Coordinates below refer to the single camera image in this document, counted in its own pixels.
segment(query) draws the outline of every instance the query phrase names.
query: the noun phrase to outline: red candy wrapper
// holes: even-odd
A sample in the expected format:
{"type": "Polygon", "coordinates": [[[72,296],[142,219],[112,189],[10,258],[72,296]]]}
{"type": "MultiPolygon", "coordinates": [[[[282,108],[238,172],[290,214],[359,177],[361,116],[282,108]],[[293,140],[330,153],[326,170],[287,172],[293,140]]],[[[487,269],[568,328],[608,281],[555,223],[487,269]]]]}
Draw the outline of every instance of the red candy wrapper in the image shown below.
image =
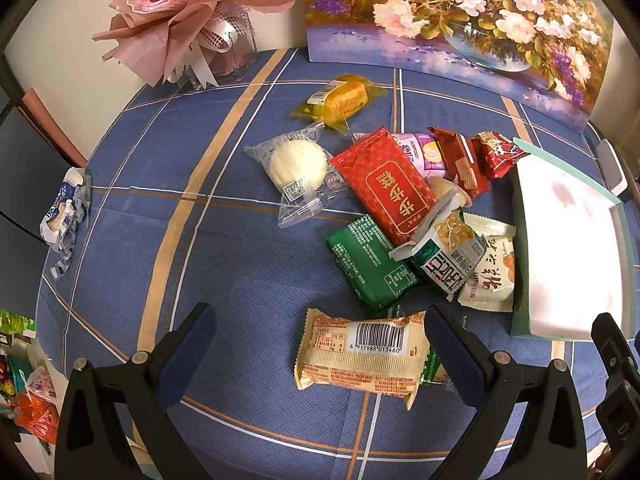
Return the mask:
{"type": "Polygon", "coordinates": [[[492,180],[504,177],[519,159],[529,155],[498,132],[480,132],[472,141],[481,153],[482,172],[492,180]]]}
{"type": "Polygon", "coordinates": [[[331,163],[393,245],[408,242],[436,203],[431,189],[384,126],[331,163]]]}
{"type": "Polygon", "coordinates": [[[480,171],[478,154],[471,139],[467,139],[451,130],[434,126],[430,126],[427,130],[438,141],[450,178],[454,180],[457,177],[457,184],[471,198],[491,189],[489,181],[480,171]]]}

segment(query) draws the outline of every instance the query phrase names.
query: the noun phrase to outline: yellow plastic wrapper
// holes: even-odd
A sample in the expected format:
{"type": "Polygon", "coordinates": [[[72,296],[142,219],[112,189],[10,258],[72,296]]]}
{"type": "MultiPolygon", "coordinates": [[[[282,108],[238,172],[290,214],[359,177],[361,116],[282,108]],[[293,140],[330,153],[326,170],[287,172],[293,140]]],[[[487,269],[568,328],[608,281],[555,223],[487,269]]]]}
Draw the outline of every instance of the yellow plastic wrapper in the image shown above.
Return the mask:
{"type": "Polygon", "coordinates": [[[334,130],[348,134],[347,119],[383,95],[386,90],[381,86],[359,75],[344,74],[329,81],[291,115],[322,121],[334,130]]]}
{"type": "Polygon", "coordinates": [[[294,368],[296,386],[333,384],[401,397],[410,410],[429,347],[424,312],[350,321],[310,308],[294,368]]]}

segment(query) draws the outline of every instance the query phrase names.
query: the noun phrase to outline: floral painting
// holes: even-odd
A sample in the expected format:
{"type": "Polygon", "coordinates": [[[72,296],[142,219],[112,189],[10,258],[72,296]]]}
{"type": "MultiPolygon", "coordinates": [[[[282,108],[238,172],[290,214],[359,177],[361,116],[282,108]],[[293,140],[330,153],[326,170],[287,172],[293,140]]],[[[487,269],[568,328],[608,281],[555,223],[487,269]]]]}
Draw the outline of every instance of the floral painting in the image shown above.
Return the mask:
{"type": "Polygon", "coordinates": [[[393,66],[586,124],[613,18],[601,0],[305,0],[312,61],[393,66]]]}

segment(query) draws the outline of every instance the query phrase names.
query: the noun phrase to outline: white wall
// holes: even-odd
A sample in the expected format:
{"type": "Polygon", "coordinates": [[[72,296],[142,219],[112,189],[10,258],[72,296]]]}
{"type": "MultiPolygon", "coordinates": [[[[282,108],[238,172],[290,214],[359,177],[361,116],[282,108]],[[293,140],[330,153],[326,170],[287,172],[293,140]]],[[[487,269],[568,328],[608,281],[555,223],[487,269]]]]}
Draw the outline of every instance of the white wall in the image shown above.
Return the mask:
{"type": "MultiPolygon", "coordinates": [[[[24,89],[33,87],[69,139],[89,156],[142,82],[101,56],[115,42],[94,43],[107,30],[111,0],[39,0],[10,41],[6,55],[24,89]]],[[[282,14],[252,14],[258,48],[306,43],[302,0],[282,14]]],[[[640,60],[616,26],[593,121],[615,140],[640,110],[640,60]]]]}

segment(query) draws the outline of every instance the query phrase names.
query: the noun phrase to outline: screw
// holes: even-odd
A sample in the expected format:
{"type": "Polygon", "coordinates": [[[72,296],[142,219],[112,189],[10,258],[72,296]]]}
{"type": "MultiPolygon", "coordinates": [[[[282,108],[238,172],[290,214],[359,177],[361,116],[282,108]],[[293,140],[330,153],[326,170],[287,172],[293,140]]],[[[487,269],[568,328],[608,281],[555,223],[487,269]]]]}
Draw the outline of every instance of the screw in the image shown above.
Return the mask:
{"type": "Polygon", "coordinates": [[[136,352],[131,356],[131,362],[135,365],[141,365],[146,363],[146,360],[149,359],[148,352],[141,350],[140,352],[136,352]]]}
{"type": "Polygon", "coordinates": [[[562,359],[554,359],[554,367],[559,372],[565,372],[568,369],[568,366],[564,361],[562,361],[562,359]]]}
{"type": "Polygon", "coordinates": [[[506,365],[511,361],[511,357],[507,352],[499,351],[494,354],[494,359],[497,363],[501,365],[506,365]]]}
{"type": "Polygon", "coordinates": [[[74,370],[81,372],[86,368],[87,361],[84,357],[79,357],[74,361],[74,370]]]}

